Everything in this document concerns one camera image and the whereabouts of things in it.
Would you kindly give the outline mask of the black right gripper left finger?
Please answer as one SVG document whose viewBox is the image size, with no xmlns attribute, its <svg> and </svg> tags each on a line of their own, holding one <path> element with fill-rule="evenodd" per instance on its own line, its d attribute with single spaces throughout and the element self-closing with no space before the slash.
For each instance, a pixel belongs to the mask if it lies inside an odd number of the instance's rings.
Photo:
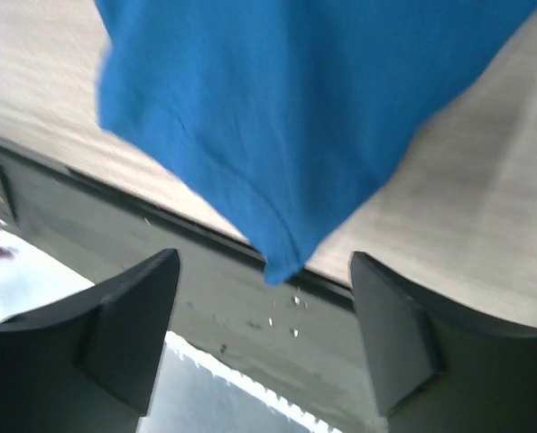
<svg viewBox="0 0 537 433">
<path fill-rule="evenodd" d="M 180 276 L 165 249 L 0 323 L 0 432 L 134 432 L 149 411 Z"/>
</svg>

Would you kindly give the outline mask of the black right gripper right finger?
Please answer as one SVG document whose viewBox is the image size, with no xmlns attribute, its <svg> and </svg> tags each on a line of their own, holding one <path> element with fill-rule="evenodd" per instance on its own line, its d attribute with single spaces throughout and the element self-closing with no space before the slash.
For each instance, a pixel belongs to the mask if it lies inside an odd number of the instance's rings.
<svg viewBox="0 0 537 433">
<path fill-rule="evenodd" d="M 379 414 L 392 432 L 537 432 L 537 327 L 469 308 L 373 256 L 350 263 Z"/>
</svg>

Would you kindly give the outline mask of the blue printed t-shirt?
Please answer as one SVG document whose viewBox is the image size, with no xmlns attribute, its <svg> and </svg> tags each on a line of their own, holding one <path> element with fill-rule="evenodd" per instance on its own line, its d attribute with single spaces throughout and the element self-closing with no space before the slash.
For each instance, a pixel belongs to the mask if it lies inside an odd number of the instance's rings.
<svg viewBox="0 0 537 433">
<path fill-rule="evenodd" d="M 176 175 L 270 284 L 394 174 L 537 1 L 99 1 L 100 127 Z"/>
</svg>

